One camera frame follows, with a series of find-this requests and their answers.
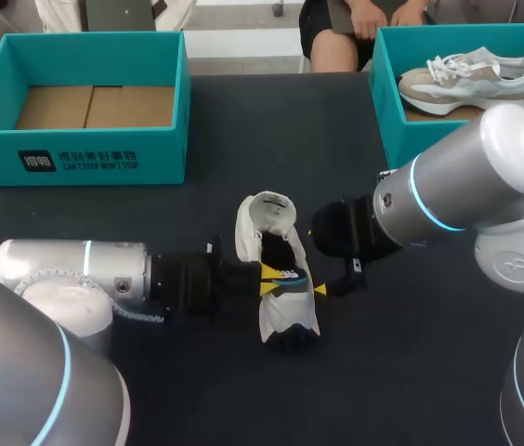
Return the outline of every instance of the shoe sole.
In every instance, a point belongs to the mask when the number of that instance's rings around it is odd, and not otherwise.
[[[479,107],[480,109],[487,110],[499,104],[516,104],[520,107],[524,107],[524,99],[519,100],[502,100],[502,99],[481,99],[481,98],[469,98],[461,100],[459,102],[453,102],[452,104],[432,104],[429,102],[423,102],[421,100],[413,99],[404,96],[400,93],[400,97],[407,105],[417,110],[420,113],[427,114],[429,116],[440,117],[450,114],[458,107],[464,105],[472,105],[473,107]]]

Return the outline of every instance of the black table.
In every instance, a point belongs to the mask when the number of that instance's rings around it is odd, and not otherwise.
[[[234,256],[241,200],[291,197],[316,282],[341,271],[305,236],[315,210],[370,192],[386,167],[364,73],[195,77],[186,183],[0,189],[8,238],[142,241]],[[474,234],[397,253],[369,289],[317,299],[306,353],[268,351],[257,302],[215,323],[116,321],[113,360],[132,401],[130,445],[505,445],[499,393],[524,325],[524,295],[478,269]]]

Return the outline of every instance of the shoe insole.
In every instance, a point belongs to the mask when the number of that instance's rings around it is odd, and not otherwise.
[[[296,268],[295,253],[280,235],[262,233],[262,263],[274,269]]]

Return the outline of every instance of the teal cardboard box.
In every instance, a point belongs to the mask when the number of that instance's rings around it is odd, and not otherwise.
[[[382,28],[370,75],[373,105],[388,166],[399,168],[466,124],[467,120],[409,122],[396,78],[436,56],[467,53],[482,46],[507,58],[524,56],[524,24],[438,25]]]
[[[182,183],[189,121],[183,33],[0,43],[0,186]]]

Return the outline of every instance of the sneaker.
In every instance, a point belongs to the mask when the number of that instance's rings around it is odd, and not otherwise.
[[[488,109],[500,103],[524,107],[524,57],[499,58],[483,47],[427,61],[399,78],[405,105],[423,114],[444,116],[472,105]]]
[[[261,262],[263,269],[268,266],[277,276],[263,274],[266,279],[261,283],[259,322],[265,343],[271,336],[285,341],[320,334],[306,252],[295,220],[291,200],[268,191],[247,197],[237,213],[237,257]]]

